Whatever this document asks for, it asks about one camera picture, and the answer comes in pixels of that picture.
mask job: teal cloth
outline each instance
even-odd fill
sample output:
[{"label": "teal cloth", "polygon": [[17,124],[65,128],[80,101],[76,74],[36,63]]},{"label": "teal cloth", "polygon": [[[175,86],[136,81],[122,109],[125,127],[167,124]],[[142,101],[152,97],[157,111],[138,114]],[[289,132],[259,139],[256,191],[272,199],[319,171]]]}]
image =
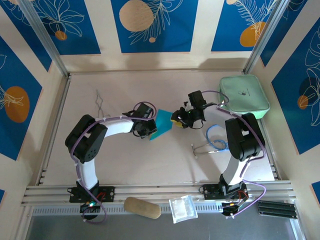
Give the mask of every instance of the teal cloth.
[{"label": "teal cloth", "polygon": [[171,116],[172,116],[172,112],[165,111],[162,109],[158,110],[158,113],[155,119],[157,131],[151,135],[150,141],[172,129],[173,122],[170,120]]}]

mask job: floral line drawing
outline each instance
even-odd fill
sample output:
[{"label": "floral line drawing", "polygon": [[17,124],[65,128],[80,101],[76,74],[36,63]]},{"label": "floral line drawing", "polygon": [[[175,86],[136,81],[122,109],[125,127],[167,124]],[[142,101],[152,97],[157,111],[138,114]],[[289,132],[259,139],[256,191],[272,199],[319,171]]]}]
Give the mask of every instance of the floral line drawing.
[{"label": "floral line drawing", "polygon": [[320,26],[311,39],[304,64],[308,67],[308,87],[298,98],[298,107],[311,107],[310,125],[315,127],[320,125]]},{"label": "floral line drawing", "polygon": [[293,11],[293,12],[299,11],[304,2],[305,2],[305,0],[291,0],[288,3],[288,6],[286,7],[284,13],[282,14],[282,17],[285,20],[288,20],[289,12],[291,12],[291,11]]},{"label": "floral line drawing", "polygon": [[[6,55],[0,54],[0,70],[6,63]],[[6,105],[9,107],[10,104],[17,104],[23,106],[24,104],[21,102],[24,97],[14,97],[8,94],[0,85],[0,110],[3,109]]]},{"label": "floral line drawing", "polygon": [[130,45],[143,40],[154,43],[157,37],[170,26],[169,13],[178,9],[183,0],[129,0],[120,12],[120,21],[125,29],[131,32]]},{"label": "floral line drawing", "polygon": [[[30,26],[15,1],[2,0],[2,2],[16,19]],[[67,33],[82,37],[82,30],[77,24],[81,23],[85,16],[69,10],[69,0],[33,0],[31,3],[50,35],[61,41],[67,39]]]},{"label": "floral line drawing", "polygon": [[256,0],[226,0],[227,4],[235,5],[241,16],[245,19],[247,27],[241,34],[240,43],[244,47],[253,47],[266,24],[266,18],[270,15],[278,0],[264,0],[259,8]]}]

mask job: blue cable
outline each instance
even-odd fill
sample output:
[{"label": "blue cable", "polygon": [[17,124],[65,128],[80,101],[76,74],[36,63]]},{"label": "blue cable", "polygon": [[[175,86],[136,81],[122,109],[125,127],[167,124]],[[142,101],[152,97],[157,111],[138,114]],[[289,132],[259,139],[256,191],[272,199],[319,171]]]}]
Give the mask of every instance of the blue cable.
[{"label": "blue cable", "polygon": [[[216,126],[218,126],[218,125],[217,125],[217,124],[212,125],[211,127],[209,127],[209,128],[206,130],[206,133],[205,133],[205,138],[206,138],[206,140],[208,141],[208,143],[209,143],[214,149],[217,149],[218,151],[226,151],[226,150],[229,150],[229,148],[228,148],[228,143],[225,142],[224,140],[217,139],[217,140],[214,140],[213,142],[210,140],[210,138],[209,138],[209,131],[210,131],[212,128],[216,127]],[[224,148],[216,147],[216,146],[214,145],[214,143],[221,143],[221,144],[224,145]]]}]

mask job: mint green case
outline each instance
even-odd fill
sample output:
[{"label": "mint green case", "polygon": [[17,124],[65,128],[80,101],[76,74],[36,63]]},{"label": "mint green case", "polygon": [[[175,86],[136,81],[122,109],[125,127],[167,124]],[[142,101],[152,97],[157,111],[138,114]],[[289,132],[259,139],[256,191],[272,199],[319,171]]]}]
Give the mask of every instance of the mint green case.
[{"label": "mint green case", "polygon": [[230,99],[224,107],[236,114],[253,113],[256,119],[261,119],[270,109],[268,99],[254,75],[223,77],[219,91]]}]

